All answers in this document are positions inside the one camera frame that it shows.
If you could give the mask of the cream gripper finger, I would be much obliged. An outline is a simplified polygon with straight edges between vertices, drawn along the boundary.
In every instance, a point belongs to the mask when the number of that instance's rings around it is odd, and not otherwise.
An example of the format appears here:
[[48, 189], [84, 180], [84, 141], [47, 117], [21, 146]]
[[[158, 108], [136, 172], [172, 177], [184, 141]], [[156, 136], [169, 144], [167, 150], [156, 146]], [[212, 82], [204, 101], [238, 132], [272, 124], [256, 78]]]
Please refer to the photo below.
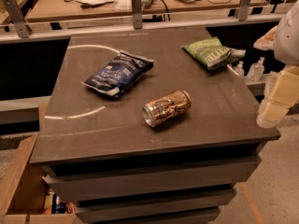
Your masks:
[[260, 50], [273, 50], [277, 27], [270, 29], [265, 35], [255, 41], [253, 47]]
[[299, 101], [299, 67], [287, 65], [278, 73], [271, 72], [263, 95], [256, 122], [262, 128], [273, 128]]

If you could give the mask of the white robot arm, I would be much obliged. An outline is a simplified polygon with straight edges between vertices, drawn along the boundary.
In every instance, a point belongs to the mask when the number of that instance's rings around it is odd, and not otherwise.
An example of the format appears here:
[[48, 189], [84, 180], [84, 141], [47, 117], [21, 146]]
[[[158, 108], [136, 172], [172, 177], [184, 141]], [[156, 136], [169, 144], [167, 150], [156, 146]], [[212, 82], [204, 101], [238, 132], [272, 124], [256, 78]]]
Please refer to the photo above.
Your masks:
[[285, 64], [280, 72], [266, 80], [256, 119], [260, 127], [272, 128], [299, 101], [299, 1], [253, 47], [273, 50], [275, 59]]

